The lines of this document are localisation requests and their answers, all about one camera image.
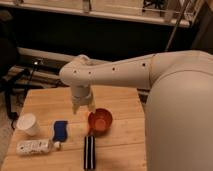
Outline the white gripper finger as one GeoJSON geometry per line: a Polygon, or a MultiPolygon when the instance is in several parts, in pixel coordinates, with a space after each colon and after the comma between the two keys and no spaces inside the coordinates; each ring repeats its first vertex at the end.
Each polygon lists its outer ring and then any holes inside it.
{"type": "Polygon", "coordinates": [[[95,104],[90,103],[90,104],[88,105],[88,110],[89,110],[89,112],[95,113],[95,112],[96,112],[95,104]]]}
{"type": "Polygon", "coordinates": [[[80,106],[73,106],[72,110],[73,110],[73,114],[77,114],[78,110],[79,110],[80,106]]]}

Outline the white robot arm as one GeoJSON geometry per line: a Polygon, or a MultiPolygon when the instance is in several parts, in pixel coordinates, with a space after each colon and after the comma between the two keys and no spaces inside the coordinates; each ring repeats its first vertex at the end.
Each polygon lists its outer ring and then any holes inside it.
{"type": "Polygon", "coordinates": [[[102,64],[79,55],[59,76],[74,110],[95,109],[93,85],[147,89],[147,171],[213,171],[212,54],[161,52],[102,64]]]}

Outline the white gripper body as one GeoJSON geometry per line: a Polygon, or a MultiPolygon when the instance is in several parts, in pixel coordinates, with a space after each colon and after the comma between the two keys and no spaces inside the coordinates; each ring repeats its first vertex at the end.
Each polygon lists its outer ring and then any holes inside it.
{"type": "Polygon", "coordinates": [[[93,93],[90,86],[72,86],[71,93],[74,106],[80,107],[92,103],[93,93]]]}

